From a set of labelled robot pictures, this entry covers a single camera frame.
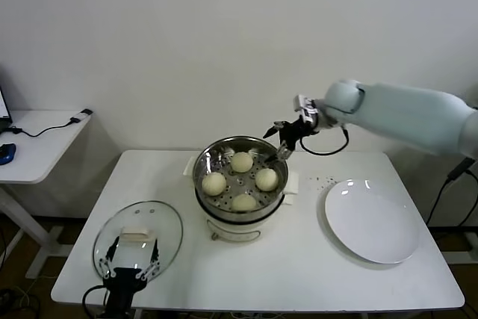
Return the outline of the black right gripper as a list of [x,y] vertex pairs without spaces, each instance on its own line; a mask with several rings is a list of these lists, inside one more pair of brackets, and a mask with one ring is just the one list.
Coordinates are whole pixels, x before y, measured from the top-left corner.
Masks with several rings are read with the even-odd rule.
[[297,141],[303,137],[311,136],[317,128],[317,120],[298,119],[292,123],[288,121],[275,121],[266,131],[263,138],[272,137],[279,133],[280,146],[276,153],[268,157],[266,162],[286,161],[294,152]]

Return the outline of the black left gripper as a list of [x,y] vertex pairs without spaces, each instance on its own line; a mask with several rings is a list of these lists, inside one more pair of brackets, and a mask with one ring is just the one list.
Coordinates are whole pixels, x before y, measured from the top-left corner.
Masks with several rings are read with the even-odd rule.
[[134,295],[146,287],[147,281],[155,279],[161,269],[158,240],[155,240],[149,265],[145,269],[117,267],[113,270],[112,262],[119,239],[117,236],[105,256],[99,259],[99,273],[109,291],[103,318],[130,318]]

